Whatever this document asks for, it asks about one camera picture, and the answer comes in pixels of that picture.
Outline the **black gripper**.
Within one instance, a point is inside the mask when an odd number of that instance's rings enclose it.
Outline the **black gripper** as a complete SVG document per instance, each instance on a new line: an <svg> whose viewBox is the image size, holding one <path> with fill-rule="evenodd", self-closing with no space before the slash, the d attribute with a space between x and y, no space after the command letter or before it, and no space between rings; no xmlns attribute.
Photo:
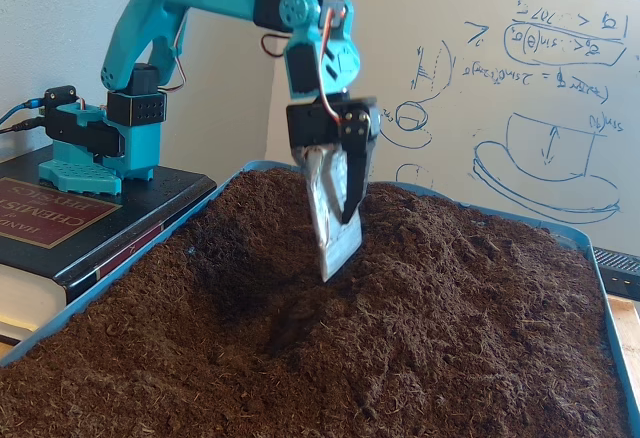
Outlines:
<svg viewBox="0 0 640 438"><path fill-rule="evenodd" d="M380 133L376 98L330 96L328 103L338 119L320 99L286 109L290 148L300 148L299 166L305 176L324 282L362 244L357 209L366 194Z"/></svg>

